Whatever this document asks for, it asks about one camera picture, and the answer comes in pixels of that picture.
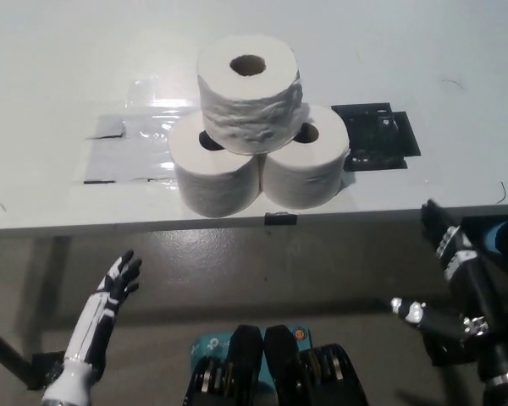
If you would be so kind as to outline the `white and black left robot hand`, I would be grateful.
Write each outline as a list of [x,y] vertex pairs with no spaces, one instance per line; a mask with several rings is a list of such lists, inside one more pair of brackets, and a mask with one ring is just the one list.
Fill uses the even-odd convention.
[[142,260],[133,257],[133,250],[123,253],[88,298],[69,340],[65,359],[86,363],[94,369],[105,363],[119,309],[139,288],[137,278],[141,273]]

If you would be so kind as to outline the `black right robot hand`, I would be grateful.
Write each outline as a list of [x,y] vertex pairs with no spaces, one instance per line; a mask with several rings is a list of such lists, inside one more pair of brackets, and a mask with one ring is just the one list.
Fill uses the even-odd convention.
[[422,205],[424,236],[432,245],[454,308],[394,297],[392,312],[419,331],[438,367],[475,362],[480,380],[508,380],[508,313],[483,258],[461,225],[434,200]]

